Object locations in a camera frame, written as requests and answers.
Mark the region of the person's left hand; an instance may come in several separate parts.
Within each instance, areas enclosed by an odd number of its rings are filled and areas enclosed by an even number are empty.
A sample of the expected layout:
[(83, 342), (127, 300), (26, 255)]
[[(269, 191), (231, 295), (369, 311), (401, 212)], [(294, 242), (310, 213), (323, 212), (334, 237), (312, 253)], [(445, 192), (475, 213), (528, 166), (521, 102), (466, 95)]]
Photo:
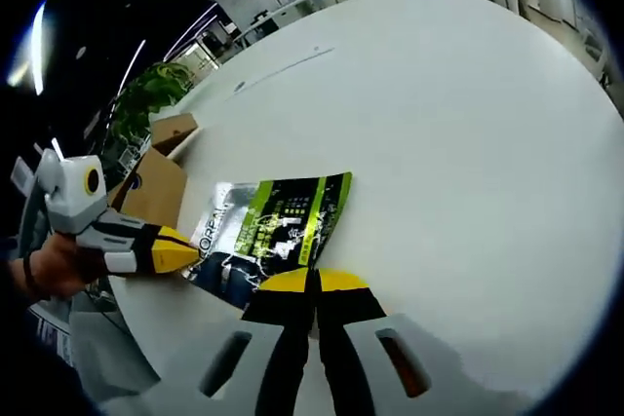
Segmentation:
[(103, 254), (80, 247), (74, 237), (53, 234), (23, 259), (25, 284), (33, 300), (68, 298), (108, 275)]

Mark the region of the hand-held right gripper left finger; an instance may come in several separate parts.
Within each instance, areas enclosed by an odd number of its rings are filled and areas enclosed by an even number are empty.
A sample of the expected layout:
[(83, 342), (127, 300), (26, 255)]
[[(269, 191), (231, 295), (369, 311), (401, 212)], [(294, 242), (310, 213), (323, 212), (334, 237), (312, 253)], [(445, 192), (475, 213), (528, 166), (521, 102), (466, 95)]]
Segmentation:
[(292, 415), (313, 323), (307, 269), (276, 275), (242, 317), (208, 323), (171, 355), (159, 382), (104, 405), (108, 415)]

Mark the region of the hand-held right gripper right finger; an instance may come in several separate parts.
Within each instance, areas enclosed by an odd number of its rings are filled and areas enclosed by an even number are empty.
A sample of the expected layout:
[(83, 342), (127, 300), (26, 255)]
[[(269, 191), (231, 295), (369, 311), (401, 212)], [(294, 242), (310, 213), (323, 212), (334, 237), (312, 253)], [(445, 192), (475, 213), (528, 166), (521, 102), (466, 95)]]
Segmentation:
[(388, 314), (359, 277), (316, 273), (321, 361), (338, 415), (519, 415), (527, 399), (489, 390), (459, 354), (404, 314)]

